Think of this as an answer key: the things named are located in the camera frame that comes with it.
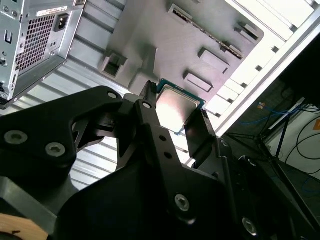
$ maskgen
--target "computer tower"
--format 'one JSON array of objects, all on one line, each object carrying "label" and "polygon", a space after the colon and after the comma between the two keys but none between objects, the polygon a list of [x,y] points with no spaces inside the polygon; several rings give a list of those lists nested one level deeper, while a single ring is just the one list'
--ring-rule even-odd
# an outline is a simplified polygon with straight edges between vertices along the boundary
[{"label": "computer tower", "polygon": [[66,62],[85,3],[0,1],[0,109]]}]

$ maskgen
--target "metal screw head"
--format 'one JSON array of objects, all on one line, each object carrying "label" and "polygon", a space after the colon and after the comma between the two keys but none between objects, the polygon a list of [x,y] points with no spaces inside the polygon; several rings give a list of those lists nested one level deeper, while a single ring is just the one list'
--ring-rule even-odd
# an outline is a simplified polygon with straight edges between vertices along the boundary
[{"label": "metal screw head", "polygon": [[4,135],[4,140],[8,144],[19,145],[25,143],[28,140],[28,135],[22,131],[12,130],[8,131]]},{"label": "metal screw head", "polygon": [[147,109],[150,109],[150,108],[151,108],[150,104],[147,103],[147,102],[142,103],[142,105],[143,105],[145,108],[147,108]]},{"label": "metal screw head", "polygon": [[256,167],[257,165],[255,165],[252,161],[251,161],[251,159],[250,158],[248,158],[248,162],[252,165],[252,166],[254,166],[254,167]]},{"label": "metal screw head", "polygon": [[108,92],[108,96],[112,99],[116,99],[117,95],[115,95],[113,92]]},{"label": "metal screw head", "polygon": [[174,197],[174,201],[175,201],[175,204],[177,205],[177,207],[183,211],[183,212],[188,212],[189,209],[190,209],[190,203],[188,201],[188,199],[183,196],[182,194],[177,194],[175,197]]},{"label": "metal screw head", "polygon": [[257,233],[256,226],[253,224],[253,222],[250,219],[244,217],[242,219],[242,224],[245,230],[248,231],[248,233],[250,233],[254,237],[257,236],[258,233]]},{"label": "metal screw head", "polygon": [[45,147],[45,151],[49,156],[58,158],[66,153],[66,148],[61,143],[52,142]]},{"label": "metal screw head", "polygon": [[15,18],[18,17],[18,13],[16,11],[12,11],[11,12],[12,16],[14,16]]},{"label": "metal screw head", "polygon": [[221,143],[223,146],[228,147],[228,143],[226,143],[225,140],[221,140]]}]

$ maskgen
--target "ventilation grille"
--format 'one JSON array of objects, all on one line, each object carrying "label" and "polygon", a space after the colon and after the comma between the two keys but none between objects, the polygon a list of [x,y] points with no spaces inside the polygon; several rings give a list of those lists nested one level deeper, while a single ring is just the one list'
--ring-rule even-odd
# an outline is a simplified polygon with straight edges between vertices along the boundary
[{"label": "ventilation grille", "polygon": [[44,59],[55,16],[46,16],[29,21],[24,52],[16,56],[16,70],[28,70]]}]

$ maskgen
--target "wire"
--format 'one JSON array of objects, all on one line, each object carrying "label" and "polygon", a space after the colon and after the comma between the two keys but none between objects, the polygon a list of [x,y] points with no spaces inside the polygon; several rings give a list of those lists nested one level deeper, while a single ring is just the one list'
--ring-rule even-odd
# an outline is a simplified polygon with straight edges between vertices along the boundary
[{"label": "wire", "polygon": [[314,191],[314,190],[305,189],[305,185],[309,182],[310,179],[312,179],[312,178],[309,177],[307,180],[304,181],[304,183],[302,185],[302,190],[304,192],[307,192],[307,193],[320,193],[320,191]]},{"label": "wire", "polygon": [[298,153],[300,154],[300,156],[304,157],[305,159],[309,159],[309,160],[320,160],[320,157],[317,157],[317,158],[307,157],[307,156],[303,155],[303,154],[300,152],[300,150],[299,150],[299,144],[301,143],[301,142],[299,143],[299,138],[300,138],[302,132],[306,129],[307,126],[309,126],[309,124],[311,124],[313,121],[317,120],[318,118],[319,118],[319,116],[317,116],[317,117],[313,118],[311,121],[309,121],[309,122],[302,128],[302,130],[299,132],[299,135],[298,135],[298,137],[297,137],[297,139],[296,139],[296,146],[295,146],[295,147],[296,147]]},{"label": "wire", "polygon": [[284,163],[287,164],[290,155],[293,153],[293,151],[294,151],[296,148],[298,148],[298,145],[299,145],[299,144],[303,143],[304,141],[306,141],[306,140],[308,140],[308,139],[310,139],[310,138],[313,138],[313,137],[315,137],[315,136],[318,136],[318,135],[320,135],[320,133],[317,133],[317,134],[308,136],[308,137],[306,137],[305,139],[301,140],[298,144],[296,144],[295,147],[294,147],[294,148],[291,150],[291,152],[289,153],[289,155],[286,157]]},{"label": "wire", "polygon": [[284,114],[294,114],[294,113],[296,113],[297,111],[299,111],[299,108],[296,108],[296,109],[294,109],[294,110],[291,111],[291,112],[288,112],[288,111],[277,112],[277,113],[275,113],[275,114],[272,114],[272,115],[270,115],[270,116],[266,116],[266,117],[261,118],[261,119],[256,120],[256,121],[247,121],[247,122],[240,121],[240,123],[243,124],[243,125],[257,124],[257,123],[263,122],[263,121],[266,120],[266,119],[270,119],[271,117],[274,117],[274,116],[279,116],[279,115],[284,115]]},{"label": "wire", "polygon": [[[301,141],[291,150],[291,152],[289,153],[289,155],[286,157],[286,160],[284,161],[284,163],[287,164],[290,155],[291,155],[291,154],[293,153],[293,151],[298,147],[299,144],[301,144],[302,142],[304,142],[304,141],[306,141],[306,140],[308,140],[308,139],[310,139],[310,138],[312,138],[312,137],[319,136],[319,135],[320,135],[320,133],[317,133],[317,134],[308,136],[307,138],[301,140]],[[317,171],[315,171],[315,172],[305,172],[305,171],[302,171],[302,170],[300,170],[300,171],[303,172],[303,173],[305,173],[305,174],[316,174],[316,173],[320,172],[320,168],[319,168]]]}]

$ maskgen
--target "wooden surface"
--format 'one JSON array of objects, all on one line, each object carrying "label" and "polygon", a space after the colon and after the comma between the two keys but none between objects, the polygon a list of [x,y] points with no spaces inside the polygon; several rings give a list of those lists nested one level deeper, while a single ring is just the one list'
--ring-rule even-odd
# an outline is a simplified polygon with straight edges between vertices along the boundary
[{"label": "wooden surface", "polygon": [[15,236],[23,240],[46,240],[48,234],[33,221],[21,217],[0,213],[0,232]]}]

